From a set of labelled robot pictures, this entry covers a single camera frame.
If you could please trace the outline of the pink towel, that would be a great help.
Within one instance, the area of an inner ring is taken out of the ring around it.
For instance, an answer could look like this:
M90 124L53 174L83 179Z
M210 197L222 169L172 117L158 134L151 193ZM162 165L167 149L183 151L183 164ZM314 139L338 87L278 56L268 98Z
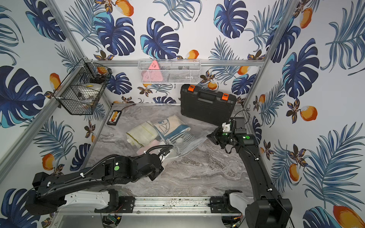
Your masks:
M160 142L158 140L153 140L147 146L143 146L143 147L139 148L138 151L137 151L137 155L142 155L148 149L152 148L153 146L158 146L159 144L160 144Z

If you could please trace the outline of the cream striped towel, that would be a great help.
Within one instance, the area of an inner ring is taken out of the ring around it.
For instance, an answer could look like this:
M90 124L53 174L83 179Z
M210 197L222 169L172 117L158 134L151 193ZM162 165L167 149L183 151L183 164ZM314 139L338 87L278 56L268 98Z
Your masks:
M137 148L147 146L158 136L158 132L150 121L138 125L125 134L127 141Z

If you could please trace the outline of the blue white patterned towel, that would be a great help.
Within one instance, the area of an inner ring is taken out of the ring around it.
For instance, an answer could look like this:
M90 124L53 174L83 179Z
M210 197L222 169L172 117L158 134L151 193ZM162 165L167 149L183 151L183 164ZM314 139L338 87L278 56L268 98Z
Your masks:
M167 139L178 133L189 132L191 130L191 127L185 124L176 115L170 116L157 123L154 123L153 126L159 133L160 138L165 142L167 142Z

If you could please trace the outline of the clear plastic vacuum bag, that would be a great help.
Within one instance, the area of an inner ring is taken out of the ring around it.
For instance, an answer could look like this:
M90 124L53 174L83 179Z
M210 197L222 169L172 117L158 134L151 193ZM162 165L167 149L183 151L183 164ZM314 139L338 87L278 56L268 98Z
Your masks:
M214 125L183 116L180 109L138 109L124 114L118 124L123 140L133 156L143 155L158 145L172 145L167 155L161 155L163 163L170 163L188 155L206 141Z

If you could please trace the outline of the black white striped towel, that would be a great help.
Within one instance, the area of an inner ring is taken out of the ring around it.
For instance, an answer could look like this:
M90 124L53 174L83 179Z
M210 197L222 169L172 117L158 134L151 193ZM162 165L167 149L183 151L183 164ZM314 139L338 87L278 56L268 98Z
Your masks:
M196 137L190 132L178 133L169 139L167 142L174 146L179 154L186 154L192 151L195 147Z

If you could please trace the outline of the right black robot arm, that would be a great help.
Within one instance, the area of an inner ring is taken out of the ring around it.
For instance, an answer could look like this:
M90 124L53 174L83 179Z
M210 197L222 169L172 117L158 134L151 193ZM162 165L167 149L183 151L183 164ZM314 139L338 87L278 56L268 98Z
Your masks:
M292 204L281 196L271 180L259 143L249 134L243 117L232 117L207 138L223 150L228 145L241 158L252 186L253 197L239 190L226 190L221 197L211 197L212 213L241 213L249 228L285 228L290 222Z

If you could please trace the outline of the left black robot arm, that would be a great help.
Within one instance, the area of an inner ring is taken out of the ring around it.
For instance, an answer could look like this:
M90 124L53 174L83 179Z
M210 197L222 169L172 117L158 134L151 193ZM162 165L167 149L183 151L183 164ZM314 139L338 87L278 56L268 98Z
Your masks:
M31 215L56 212L66 204L66 195L104 185L128 184L144 177L156 179L163 171L161 159L156 154L137 157L108 155L92 167L67 175L52 176L45 172L34 176L34 190L27 194L25 209Z

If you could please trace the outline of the black plastic tool case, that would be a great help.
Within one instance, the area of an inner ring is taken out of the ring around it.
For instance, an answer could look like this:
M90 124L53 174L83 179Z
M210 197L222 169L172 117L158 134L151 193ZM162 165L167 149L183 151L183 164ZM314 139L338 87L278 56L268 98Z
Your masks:
M183 116L215 126L230 119L237 102L235 95L208 91L189 84L182 85L180 95Z

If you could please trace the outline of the small black battery box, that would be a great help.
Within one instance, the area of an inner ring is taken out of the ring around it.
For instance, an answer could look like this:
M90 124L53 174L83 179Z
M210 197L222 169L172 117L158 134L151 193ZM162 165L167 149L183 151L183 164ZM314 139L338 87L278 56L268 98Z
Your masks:
M107 125L112 125L112 126L116 126L119 118L121 116L122 111L121 110L114 110L112 111L109 119L107 120Z

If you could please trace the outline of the pink triangular object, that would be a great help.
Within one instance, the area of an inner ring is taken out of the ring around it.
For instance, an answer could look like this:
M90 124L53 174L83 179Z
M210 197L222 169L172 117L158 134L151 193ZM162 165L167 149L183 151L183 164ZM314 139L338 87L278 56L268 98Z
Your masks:
M157 60L153 60L147 70L142 71L143 83L163 82L163 75Z

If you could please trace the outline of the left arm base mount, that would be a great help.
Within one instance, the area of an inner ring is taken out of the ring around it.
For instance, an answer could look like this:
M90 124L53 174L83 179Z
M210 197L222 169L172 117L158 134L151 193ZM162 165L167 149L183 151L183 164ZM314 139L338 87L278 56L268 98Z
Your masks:
M109 203L102 209L95 209L94 213L132 213L135 206L135 197L119 196L118 191L110 189Z

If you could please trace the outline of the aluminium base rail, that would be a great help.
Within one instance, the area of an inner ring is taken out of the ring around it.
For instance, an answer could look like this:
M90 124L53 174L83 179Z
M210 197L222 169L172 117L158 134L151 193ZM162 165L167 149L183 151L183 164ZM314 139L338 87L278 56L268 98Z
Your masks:
M233 217L239 215L271 215L283 212L278 199L259 199L249 204L244 214L241 213L211 213L208 203L211 197L135 197L132 213L94 213L95 209L107 206L106 197L97 199L93 205L89 199L81 199L81 194L71 196L71 203L59 208L55 217L85 216L86 218L101 218L103 216L219 216Z

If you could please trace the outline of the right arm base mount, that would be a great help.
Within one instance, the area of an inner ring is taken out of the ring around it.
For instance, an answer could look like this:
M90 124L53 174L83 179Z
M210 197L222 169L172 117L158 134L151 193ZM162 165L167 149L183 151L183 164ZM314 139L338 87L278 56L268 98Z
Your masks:
M244 214L247 206L253 199L246 196L240 190L226 190L223 196L211 197L208 207L211 213L241 213Z

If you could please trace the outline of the clear mesh wall tray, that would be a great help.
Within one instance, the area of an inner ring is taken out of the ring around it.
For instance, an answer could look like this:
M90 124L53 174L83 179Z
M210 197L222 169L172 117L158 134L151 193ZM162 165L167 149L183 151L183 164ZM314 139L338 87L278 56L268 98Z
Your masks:
M202 66L199 59L141 59L138 61L141 79L142 71L147 70L153 60L158 61L163 75L163 82L156 84L196 84L201 80Z

